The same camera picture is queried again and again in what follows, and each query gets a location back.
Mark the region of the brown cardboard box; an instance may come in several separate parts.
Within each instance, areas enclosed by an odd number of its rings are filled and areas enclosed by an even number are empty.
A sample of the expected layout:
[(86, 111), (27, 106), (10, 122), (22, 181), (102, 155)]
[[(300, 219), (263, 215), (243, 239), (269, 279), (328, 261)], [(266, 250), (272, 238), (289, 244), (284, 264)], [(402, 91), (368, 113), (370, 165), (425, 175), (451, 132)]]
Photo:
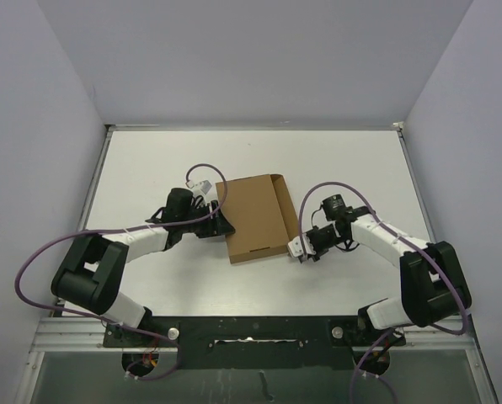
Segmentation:
[(298, 234), (296, 210), (285, 178), (265, 174), (217, 183), (218, 197), (227, 194), (221, 208), (235, 232), (226, 237), (232, 264), (288, 253)]

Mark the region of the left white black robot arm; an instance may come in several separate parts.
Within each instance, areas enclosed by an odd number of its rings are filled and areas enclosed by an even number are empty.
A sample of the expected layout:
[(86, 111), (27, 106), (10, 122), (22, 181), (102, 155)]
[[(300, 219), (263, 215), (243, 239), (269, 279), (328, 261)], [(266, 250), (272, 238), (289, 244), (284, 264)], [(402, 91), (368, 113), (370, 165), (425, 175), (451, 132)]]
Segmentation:
[(235, 228), (219, 210), (192, 191), (174, 188), (166, 204), (138, 230), (77, 237), (51, 282), (51, 293), (95, 315), (123, 325), (122, 334), (135, 346), (152, 337), (151, 311), (120, 292), (125, 266), (151, 253), (166, 252), (183, 235), (228, 236)]

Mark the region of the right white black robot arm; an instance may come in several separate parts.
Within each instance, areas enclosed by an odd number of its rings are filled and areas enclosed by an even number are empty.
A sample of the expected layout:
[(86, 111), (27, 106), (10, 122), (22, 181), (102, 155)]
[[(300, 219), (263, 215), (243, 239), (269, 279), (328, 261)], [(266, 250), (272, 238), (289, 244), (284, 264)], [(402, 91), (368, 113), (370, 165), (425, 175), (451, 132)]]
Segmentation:
[(332, 248), (345, 253), (367, 247), (387, 260), (400, 275), (400, 295), (358, 310), (357, 337), (368, 344), (383, 338), (388, 328), (413, 325), (437, 327), (456, 314), (467, 321), (472, 297), (455, 248), (411, 237), (379, 221), (366, 206), (345, 204), (339, 194), (324, 199), (319, 209), (328, 224), (313, 226), (288, 242), (289, 254), (317, 262)]

